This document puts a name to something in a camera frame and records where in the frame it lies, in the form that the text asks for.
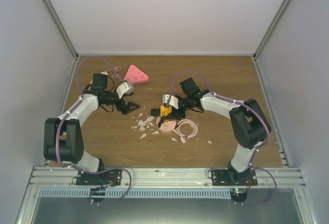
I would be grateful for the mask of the yellow cube socket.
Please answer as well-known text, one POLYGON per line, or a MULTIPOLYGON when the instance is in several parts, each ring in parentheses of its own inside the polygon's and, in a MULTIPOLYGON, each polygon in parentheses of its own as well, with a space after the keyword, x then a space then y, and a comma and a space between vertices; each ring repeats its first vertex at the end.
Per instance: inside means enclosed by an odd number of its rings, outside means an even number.
POLYGON ((160 107, 160 117, 161 118, 162 117, 166 117, 166 116, 168 116, 171 113, 172 113, 172 106, 166 107, 166 106, 162 105, 160 107))

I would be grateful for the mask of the pink triangular power strip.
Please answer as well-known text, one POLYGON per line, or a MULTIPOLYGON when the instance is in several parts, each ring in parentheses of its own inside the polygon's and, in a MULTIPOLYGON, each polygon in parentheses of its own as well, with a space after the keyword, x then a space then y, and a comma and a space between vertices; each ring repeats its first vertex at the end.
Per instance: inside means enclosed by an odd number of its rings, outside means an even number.
POLYGON ((130 65, 124 76, 124 80, 136 85, 148 82, 149 76, 135 65, 130 65))

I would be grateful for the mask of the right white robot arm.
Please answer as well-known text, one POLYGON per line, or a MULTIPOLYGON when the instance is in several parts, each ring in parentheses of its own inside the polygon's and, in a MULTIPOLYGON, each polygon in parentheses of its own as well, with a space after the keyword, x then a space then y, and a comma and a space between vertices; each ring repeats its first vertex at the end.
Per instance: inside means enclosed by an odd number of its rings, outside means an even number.
POLYGON ((230 120, 237 148, 226 172, 232 185, 240 185, 251 175, 255 154, 269 141, 271 133, 258 102, 234 100, 209 89, 200 90, 192 78, 179 85, 185 94, 183 98, 172 94, 162 96, 163 104, 174 108, 174 117, 182 119, 186 111, 198 108, 201 113, 211 111, 230 120))

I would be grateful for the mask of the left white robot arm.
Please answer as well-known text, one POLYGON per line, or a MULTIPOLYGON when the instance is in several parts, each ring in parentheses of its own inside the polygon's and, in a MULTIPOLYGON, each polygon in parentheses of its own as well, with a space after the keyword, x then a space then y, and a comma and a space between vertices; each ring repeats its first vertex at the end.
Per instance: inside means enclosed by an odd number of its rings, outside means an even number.
POLYGON ((107 89, 109 78, 105 74, 95 73, 77 101, 60 116, 48 118, 44 125, 45 159, 87 172, 88 179, 95 185, 105 181, 106 172, 100 169, 101 160, 85 150, 82 125, 98 108, 106 110, 106 106, 111 106, 127 115, 140 107, 136 103, 124 101, 124 97, 134 93, 130 82, 124 80, 117 87, 107 89))

